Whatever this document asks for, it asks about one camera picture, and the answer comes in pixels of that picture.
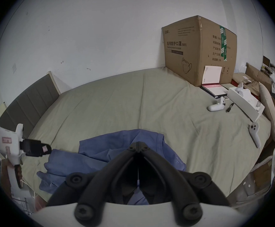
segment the pink sticker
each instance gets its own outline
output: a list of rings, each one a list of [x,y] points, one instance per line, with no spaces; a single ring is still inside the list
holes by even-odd
[[[45,153],[46,151],[48,151],[47,146],[43,146],[42,149],[43,149],[43,152],[44,152],[44,153]]]
[[[9,137],[2,137],[2,143],[11,144],[12,143],[11,138],[9,138]]]

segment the pillow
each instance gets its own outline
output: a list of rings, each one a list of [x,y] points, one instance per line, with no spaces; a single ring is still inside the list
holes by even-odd
[[[275,141],[275,106],[268,89],[262,83],[259,83],[259,93],[261,103],[264,105],[264,113],[271,121],[271,135]]]

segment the blue clothing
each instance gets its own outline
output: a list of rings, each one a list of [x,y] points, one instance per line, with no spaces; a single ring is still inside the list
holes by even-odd
[[[37,172],[42,180],[39,188],[53,194],[67,175],[73,172],[99,171],[133,142],[138,141],[145,142],[176,169],[186,169],[178,155],[165,143],[163,134],[140,129],[119,131],[80,141],[78,153],[53,149],[48,162],[44,164],[47,173]],[[148,202],[138,188],[128,204],[145,205]]]

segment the paper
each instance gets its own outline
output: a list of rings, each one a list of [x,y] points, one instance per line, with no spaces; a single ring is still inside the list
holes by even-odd
[[[214,96],[224,95],[228,93],[228,89],[220,84],[203,85],[203,87],[210,91]]]
[[[202,84],[219,83],[221,66],[205,66]]]
[[[249,78],[247,78],[246,76],[242,76],[242,77],[245,78],[248,82],[250,82],[250,83],[252,82],[252,81],[250,81]]]

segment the upholstered headboard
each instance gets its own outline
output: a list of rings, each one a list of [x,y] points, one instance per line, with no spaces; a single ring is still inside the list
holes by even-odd
[[[23,124],[23,137],[28,138],[31,131],[45,111],[59,97],[59,90],[49,72],[24,92],[22,92],[0,117],[0,126],[15,131],[19,123]]]

